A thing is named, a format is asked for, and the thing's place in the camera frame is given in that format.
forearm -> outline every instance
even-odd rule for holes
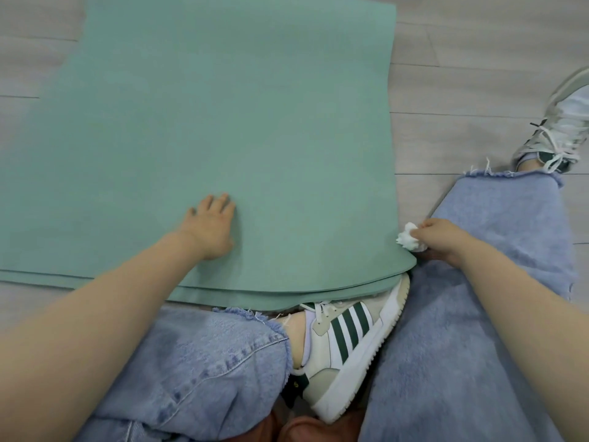
[[[72,438],[199,259],[168,235],[3,335],[0,438]]]
[[[479,240],[462,270],[512,358],[569,441],[589,434],[589,317]]]

white tissue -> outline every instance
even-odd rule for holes
[[[415,237],[411,237],[409,231],[412,229],[417,229],[415,223],[409,222],[408,224],[406,224],[405,231],[399,233],[399,237],[397,237],[397,243],[406,250],[409,250],[414,253],[420,253],[428,249],[428,246],[425,245],[423,242],[420,242]]]

left hand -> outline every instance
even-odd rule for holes
[[[235,203],[228,200],[228,194],[207,196],[196,209],[188,209],[176,230],[194,241],[195,250],[205,260],[220,258],[233,248],[230,230]]]

shoe sole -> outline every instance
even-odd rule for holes
[[[325,423],[331,424],[341,417],[356,397],[372,360],[397,324],[408,293],[409,276],[404,273],[380,311],[379,319],[352,351],[325,394],[312,406]]]
[[[568,98],[571,94],[575,93],[575,91],[585,85],[589,85],[589,66],[578,69],[568,78],[564,79],[564,81],[550,95],[549,108]]]

sneaker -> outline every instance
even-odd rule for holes
[[[409,276],[389,291],[344,302],[303,304],[315,312],[308,362],[293,370],[291,394],[301,395],[325,423],[350,406],[373,358],[393,330],[407,300]]]
[[[579,161],[578,148],[589,136],[589,66],[571,74],[556,88],[544,120],[532,125],[538,129],[514,154],[515,170],[527,154],[535,154],[548,173],[571,170]]]

